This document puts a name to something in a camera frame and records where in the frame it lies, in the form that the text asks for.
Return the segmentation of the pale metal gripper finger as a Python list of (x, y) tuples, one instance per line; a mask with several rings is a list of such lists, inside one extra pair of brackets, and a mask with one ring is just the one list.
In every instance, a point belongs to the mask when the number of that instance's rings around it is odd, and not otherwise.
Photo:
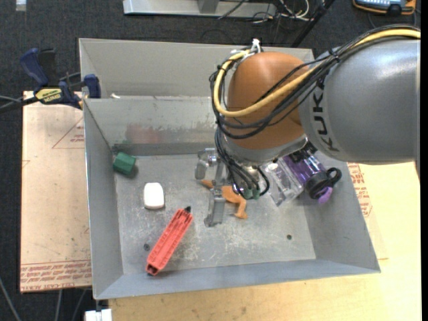
[(209, 199), (208, 214), (204, 219), (205, 226), (214, 227), (216, 225), (222, 224), (224, 208), (225, 208), (225, 198), (223, 197), (221, 188), (219, 187), (212, 188), (210, 199)]
[(195, 167), (195, 178), (201, 180), (205, 178), (207, 169), (214, 167), (218, 163), (217, 150), (215, 148), (205, 148), (197, 153), (198, 161)]

